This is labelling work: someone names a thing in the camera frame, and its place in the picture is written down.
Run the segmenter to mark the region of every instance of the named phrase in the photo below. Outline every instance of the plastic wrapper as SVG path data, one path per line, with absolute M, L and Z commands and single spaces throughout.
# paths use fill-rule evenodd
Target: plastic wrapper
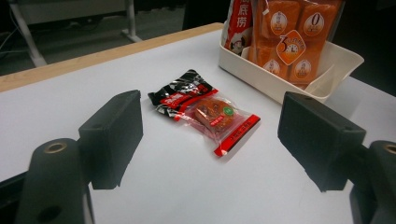
M 237 108 L 192 69 L 148 97 L 161 114 L 184 120 L 212 139 L 217 144 L 214 153 L 220 157 L 260 121 L 258 116 Z
M 317 76 L 320 54 L 342 0 L 256 0 L 248 59 L 304 88 Z

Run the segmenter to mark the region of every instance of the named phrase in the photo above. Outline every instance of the metal frame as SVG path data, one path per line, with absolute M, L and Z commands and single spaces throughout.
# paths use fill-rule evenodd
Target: metal frame
M 35 41 L 32 38 L 32 34 L 27 26 L 25 18 L 21 14 L 21 9 L 18 4 L 17 0 L 8 0 L 9 6 L 12 10 L 12 13 L 15 16 L 17 24 L 21 30 L 21 34 L 25 39 L 28 47 L 29 47 L 29 56 L 35 67 L 47 65 L 46 60 L 44 59 L 43 55 L 38 50 Z M 142 41 L 140 37 L 136 35 L 136 25 L 134 20 L 134 0 L 125 0 L 125 7 L 127 11 L 127 18 L 128 18 L 128 28 L 122 30 L 122 32 L 133 42 Z

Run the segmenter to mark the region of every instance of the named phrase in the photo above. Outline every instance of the white table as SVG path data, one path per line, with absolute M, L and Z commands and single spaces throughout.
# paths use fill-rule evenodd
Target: white table
M 352 223 L 348 195 L 319 192 L 277 138 L 281 105 L 218 67 L 220 30 L 0 93 L 0 180 L 26 171 L 32 152 L 78 127 L 112 96 L 140 90 L 144 136 L 120 188 L 92 190 L 96 223 Z M 148 93 L 195 69 L 262 118 L 225 157 Z M 395 141 L 396 98 L 349 77 L 326 105 L 367 131 L 364 145 Z

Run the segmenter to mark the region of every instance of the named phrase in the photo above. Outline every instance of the white basket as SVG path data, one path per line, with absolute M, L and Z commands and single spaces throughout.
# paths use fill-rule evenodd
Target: white basket
M 286 91 L 305 94 L 324 103 L 340 83 L 364 62 L 359 54 L 326 42 L 320 57 L 319 76 L 302 90 L 248 61 L 247 51 L 244 49 L 241 57 L 220 44 L 219 66 L 281 104 Z

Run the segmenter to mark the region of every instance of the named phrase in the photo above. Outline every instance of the orange candy package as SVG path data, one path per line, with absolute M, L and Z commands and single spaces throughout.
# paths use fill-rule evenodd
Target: orange candy package
M 248 60 L 304 88 L 317 77 L 323 46 L 343 0 L 258 0 Z

